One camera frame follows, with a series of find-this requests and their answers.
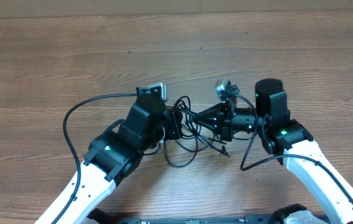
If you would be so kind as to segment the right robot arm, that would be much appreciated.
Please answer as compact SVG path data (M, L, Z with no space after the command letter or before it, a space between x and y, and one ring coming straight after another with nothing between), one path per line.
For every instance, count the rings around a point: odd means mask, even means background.
M277 160L293 173L324 210L330 223L353 223L353 187L327 160L313 135L297 120L291 119L287 93L281 80L263 79L255 84L255 103L240 108L238 88L223 80L216 86L220 103L192 116L194 123L232 141L235 133L259 136L270 154L250 166Z

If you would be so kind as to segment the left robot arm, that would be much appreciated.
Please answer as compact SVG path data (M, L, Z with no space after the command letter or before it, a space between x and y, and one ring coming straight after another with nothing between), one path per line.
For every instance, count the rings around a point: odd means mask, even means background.
M165 106L167 86L138 87L126 119L119 119L92 140L77 172L37 223L83 223L121 181L131 174L147 149L181 138L181 115Z

